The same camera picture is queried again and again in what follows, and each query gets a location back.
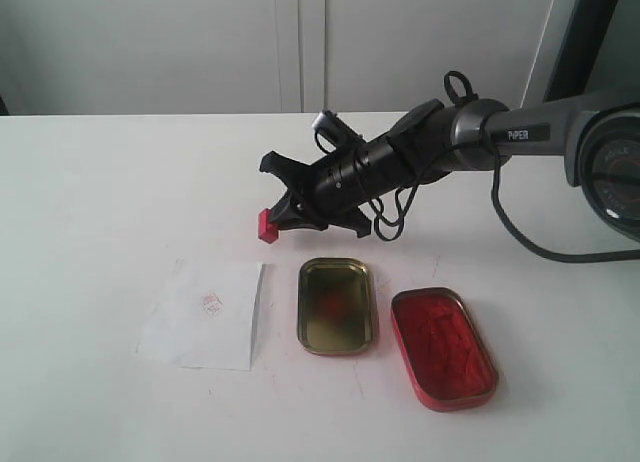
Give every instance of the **white table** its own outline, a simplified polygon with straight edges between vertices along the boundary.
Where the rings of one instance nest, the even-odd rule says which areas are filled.
[[[398,114],[351,114],[367,137]],[[566,266],[511,239],[490,174],[423,188],[401,240],[343,229],[256,238],[283,192],[257,170],[319,155],[313,115],[0,119],[0,460],[638,460],[640,263]],[[564,182],[562,161],[512,160],[504,204],[533,239],[630,248]],[[268,266],[251,372],[189,370],[134,353],[177,258]],[[307,354],[296,277],[315,256],[375,272],[380,338],[359,357]],[[501,374],[484,407],[415,398],[390,298],[448,286]]]

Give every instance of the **robotic arm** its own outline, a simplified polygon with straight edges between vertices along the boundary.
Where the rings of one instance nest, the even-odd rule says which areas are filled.
[[[452,77],[463,83],[464,96],[453,89]],[[280,230],[330,225],[364,237],[371,233],[371,221],[358,207],[366,203],[377,215],[375,232],[393,240],[402,232],[403,214],[419,185],[459,170],[494,170],[499,183],[500,166],[511,156],[557,155],[564,156],[568,183],[582,186],[596,213],[640,240],[640,90],[598,92],[510,111],[496,100],[478,98],[459,72],[445,76],[445,89],[452,106],[426,102],[369,142],[323,111],[313,129],[325,155],[312,165],[275,152],[265,155],[260,171],[278,177],[287,191],[260,214],[260,238],[271,243]],[[334,150],[325,150],[318,136]],[[408,188],[412,191],[402,207],[399,193]],[[394,189],[400,216],[389,221],[377,198]],[[397,227],[396,237],[385,238],[380,222]],[[640,251],[627,252],[640,257]]]

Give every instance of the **white paper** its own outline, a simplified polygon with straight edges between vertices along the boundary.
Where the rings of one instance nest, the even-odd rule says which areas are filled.
[[[261,263],[176,262],[137,352],[180,367],[250,370]]]

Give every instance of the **red stamp mark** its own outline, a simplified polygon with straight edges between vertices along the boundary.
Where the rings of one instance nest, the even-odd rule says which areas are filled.
[[[214,316],[222,310],[222,301],[213,292],[202,297],[200,302],[202,303],[202,308],[208,315]]]

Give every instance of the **metal tin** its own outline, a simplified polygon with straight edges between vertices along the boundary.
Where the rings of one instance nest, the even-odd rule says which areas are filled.
[[[319,355],[363,352],[375,338],[371,272],[355,259],[319,258],[300,268],[298,340]]]
[[[460,296],[437,287],[401,292],[391,320],[420,402],[440,412],[486,403],[498,373]]]

